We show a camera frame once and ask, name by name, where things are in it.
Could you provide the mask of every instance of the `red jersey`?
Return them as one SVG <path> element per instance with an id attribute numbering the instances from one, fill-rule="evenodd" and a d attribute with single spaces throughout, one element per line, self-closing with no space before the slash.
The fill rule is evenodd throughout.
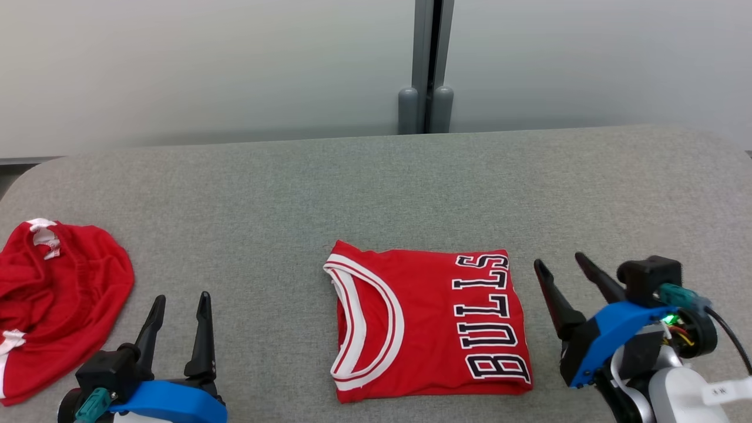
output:
<path id="1" fill-rule="evenodd" d="M 505 250 L 376 253 L 337 241 L 324 270 L 339 298 L 340 402 L 532 389 Z"/>

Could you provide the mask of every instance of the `green led light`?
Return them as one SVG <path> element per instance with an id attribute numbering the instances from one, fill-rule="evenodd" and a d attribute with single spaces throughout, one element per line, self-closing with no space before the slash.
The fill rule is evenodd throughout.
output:
<path id="1" fill-rule="evenodd" d="M 663 318 L 663 322 L 669 325 L 676 323 L 678 320 L 679 320 L 678 315 L 667 315 L 666 317 Z"/>

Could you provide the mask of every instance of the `gray upholstered table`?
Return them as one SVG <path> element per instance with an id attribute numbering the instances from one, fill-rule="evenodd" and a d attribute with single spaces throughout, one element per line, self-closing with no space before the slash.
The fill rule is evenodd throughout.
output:
<path id="1" fill-rule="evenodd" d="M 0 238 L 45 217 L 93 224 L 129 252 L 136 286 L 107 347 L 132 341 L 157 294 L 154 370 L 182 373 L 201 290 L 214 299 L 217 384 L 231 421 L 610 421 L 594 389 L 565 388 L 532 262 L 586 315 L 581 276 L 660 254 L 710 296 L 752 348 L 752 163 L 734 145 L 674 128 L 318 139 L 113 151 L 45 163 L 0 201 Z M 407 397 L 340 405 L 335 293 L 321 266 L 336 239 L 362 249 L 507 248 L 526 310 L 535 390 L 522 397 Z M 695 361 L 708 380 L 744 367 L 726 337 Z M 54 417 L 72 375 L 2 421 Z M 752 404 L 726 410 L 748 421 Z"/>

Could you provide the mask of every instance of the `wire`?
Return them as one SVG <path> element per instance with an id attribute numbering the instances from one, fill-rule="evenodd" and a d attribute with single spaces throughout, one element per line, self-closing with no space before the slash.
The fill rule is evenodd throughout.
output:
<path id="1" fill-rule="evenodd" d="M 727 324 L 726 321 L 723 320 L 723 318 L 720 317 L 720 315 L 710 307 L 705 307 L 705 312 L 707 312 L 712 318 L 714 318 L 715 321 L 717 321 L 718 324 L 723 328 L 723 330 L 726 331 L 726 334 L 729 336 L 729 338 L 731 338 L 731 342 L 734 342 L 736 350 L 739 351 L 739 355 L 741 355 L 741 359 L 742 361 L 744 361 L 744 365 L 747 367 L 747 373 L 752 376 L 752 363 L 750 363 L 750 358 L 747 355 L 747 352 L 744 350 L 744 346 L 742 346 L 741 342 L 739 342 L 739 338 L 736 337 L 734 331 L 731 330 L 731 327 L 729 327 L 729 324 Z"/>
<path id="2" fill-rule="evenodd" d="M 671 340 L 671 331 L 669 326 L 663 321 L 660 321 L 660 325 L 663 328 L 663 333 L 666 335 L 666 339 Z"/>
<path id="3" fill-rule="evenodd" d="M 690 341 L 690 339 L 689 339 L 688 337 L 686 337 L 686 336 L 685 336 L 685 335 L 684 335 L 683 333 L 676 333 L 676 334 L 677 334 L 677 335 L 678 335 L 678 336 L 679 336 L 680 338 L 682 338 L 682 339 L 683 339 L 683 340 L 684 340 L 684 341 L 685 341 L 685 342 L 687 343 L 687 345 L 689 345 L 690 347 L 693 347 L 693 346 L 695 346 L 695 343 L 694 343 L 694 342 L 692 342 L 692 341 Z"/>
<path id="4" fill-rule="evenodd" d="M 670 330 L 676 330 L 677 332 L 681 333 L 682 335 L 686 336 L 687 338 L 690 337 L 690 333 L 686 330 L 680 328 L 679 326 L 669 326 Z"/>

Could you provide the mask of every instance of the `white stripe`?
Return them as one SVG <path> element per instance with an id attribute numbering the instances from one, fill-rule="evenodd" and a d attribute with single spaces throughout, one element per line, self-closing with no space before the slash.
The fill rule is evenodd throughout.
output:
<path id="1" fill-rule="evenodd" d="M 332 368 L 332 377 L 335 378 L 337 388 L 340 391 L 349 391 L 351 389 L 360 388 L 363 385 L 376 380 L 377 377 L 381 376 L 381 374 L 389 368 L 402 345 L 402 337 L 405 335 L 405 318 L 402 315 L 402 307 L 399 305 L 399 301 L 392 289 L 389 288 L 389 285 L 387 285 L 384 280 L 370 270 L 340 254 L 332 254 L 329 256 L 327 263 L 324 265 L 324 269 L 327 272 L 333 271 L 334 269 L 341 270 L 342 272 L 346 272 L 362 279 L 376 288 L 387 305 L 387 313 L 389 315 L 387 338 L 384 340 L 384 345 L 382 346 L 379 355 L 373 360 L 373 362 L 365 369 L 351 374 L 343 374 L 341 371 L 334 373 L 334 367 Z"/>
<path id="2" fill-rule="evenodd" d="M 23 336 L 26 335 L 18 329 L 6 330 L 2 333 L 5 341 L 0 344 L 0 400 L 5 398 L 5 365 L 8 363 L 8 355 L 13 348 L 26 343 Z"/>
<path id="3" fill-rule="evenodd" d="M 339 367 L 339 371 L 336 374 L 349 374 L 355 369 L 358 358 L 360 358 L 360 353 L 363 351 L 367 327 L 365 325 L 365 318 L 363 317 L 363 310 L 360 308 L 360 299 L 358 298 L 358 291 L 355 288 L 353 277 L 349 273 L 340 270 L 328 269 L 327 272 L 334 276 L 332 283 L 337 291 L 339 301 L 342 303 L 344 317 L 347 322 L 347 334 L 345 334 L 344 341 L 340 345 L 339 355 L 337 355 L 331 372 L 332 375 L 335 374 L 337 367 Z M 350 320 L 350 313 L 353 314 L 352 321 Z"/>
<path id="4" fill-rule="evenodd" d="M 32 225 L 29 231 L 34 234 L 34 245 L 46 245 L 50 247 L 50 251 L 44 255 L 44 259 L 49 260 L 50 258 L 58 257 L 60 255 L 60 240 L 57 239 L 57 235 L 53 231 L 47 229 L 57 224 L 43 218 L 32 219 L 26 223 Z"/>

